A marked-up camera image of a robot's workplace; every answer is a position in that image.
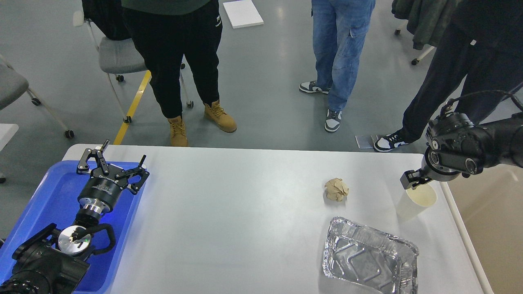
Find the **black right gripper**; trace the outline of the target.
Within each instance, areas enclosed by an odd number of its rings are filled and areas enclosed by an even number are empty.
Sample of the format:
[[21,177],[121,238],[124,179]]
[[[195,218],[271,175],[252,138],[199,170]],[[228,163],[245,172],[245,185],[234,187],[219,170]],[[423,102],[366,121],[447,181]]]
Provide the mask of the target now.
[[430,162],[431,151],[430,147],[425,150],[421,169],[405,171],[400,177],[400,183],[404,190],[416,189],[417,186],[424,185],[432,180],[449,182],[461,175],[460,171],[455,171]]

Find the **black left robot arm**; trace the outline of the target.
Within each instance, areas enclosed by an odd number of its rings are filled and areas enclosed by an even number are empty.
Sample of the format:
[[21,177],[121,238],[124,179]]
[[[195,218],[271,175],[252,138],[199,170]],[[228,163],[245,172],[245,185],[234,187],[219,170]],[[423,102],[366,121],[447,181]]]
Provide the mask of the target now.
[[2,294],[103,294],[114,281],[149,177],[140,162],[107,162],[101,147],[45,174],[6,240]]

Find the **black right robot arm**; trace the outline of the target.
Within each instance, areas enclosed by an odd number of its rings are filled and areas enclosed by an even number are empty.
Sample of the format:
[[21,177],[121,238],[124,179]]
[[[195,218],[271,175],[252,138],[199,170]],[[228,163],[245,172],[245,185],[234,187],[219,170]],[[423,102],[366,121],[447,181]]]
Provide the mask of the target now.
[[467,178],[499,164],[522,167],[523,118],[510,118],[475,125],[465,114],[453,112],[455,102],[480,95],[480,91],[449,99],[439,115],[428,123],[427,149],[420,169],[400,177],[404,189],[436,180],[449,182],[459,175]]

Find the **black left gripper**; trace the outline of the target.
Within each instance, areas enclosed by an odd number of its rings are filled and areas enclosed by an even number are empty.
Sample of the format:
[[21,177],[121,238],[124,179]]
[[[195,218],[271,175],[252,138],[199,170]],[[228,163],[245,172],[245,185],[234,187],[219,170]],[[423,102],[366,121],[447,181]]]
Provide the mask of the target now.
[[[92,174],[86,186],[80,192],[77,200],[81,208],[88,205],[97,207],[97,213],[110,213],[116,206],[124,188],[136,195],[146,179],[149,172],[143,167],[146,155],[142,156],[137,167],[124,170],[120,166],[108,165],[103,157],[103,151],[109,145],[110,140],[106,139],[99,149],[86,148],[77,164],[77,174]],[[97,167],[91,169],[88,160],[93,158]],[[139,176],[137,182],[130,183],[129,179]]]

